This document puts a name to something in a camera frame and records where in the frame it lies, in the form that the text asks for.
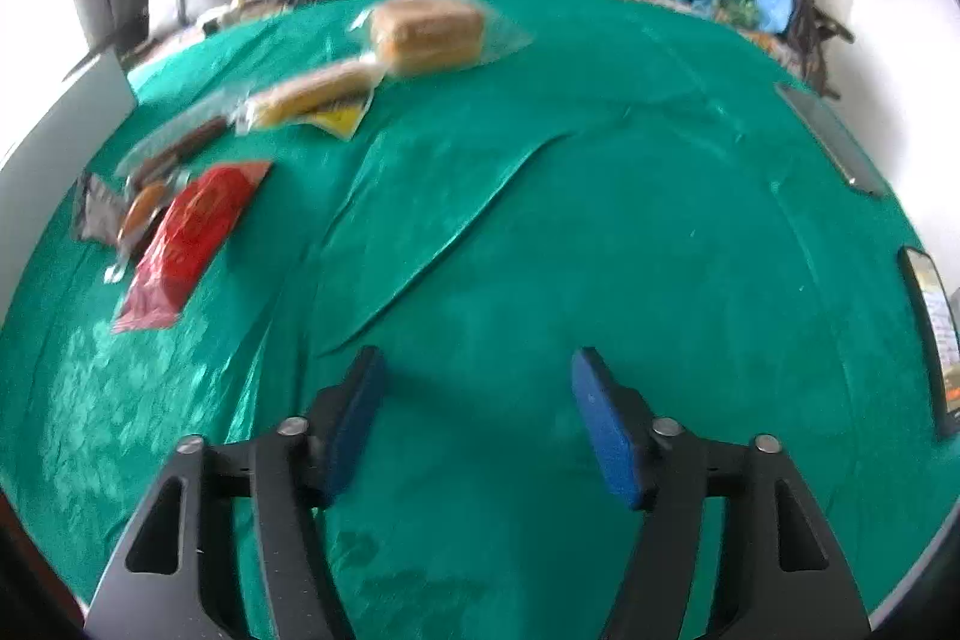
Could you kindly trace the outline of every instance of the packaged bread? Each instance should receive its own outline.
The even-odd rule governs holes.
[[[373,58],[336,61],[288,79],[247,99],[243,127],[270,128],[292,116],[355,95],[366,95],[383,79],[383,67]]]
[[[368,24],[378,60],[400,76],[473,66],[483,52],[486,15],[469,0],[387,0]]]

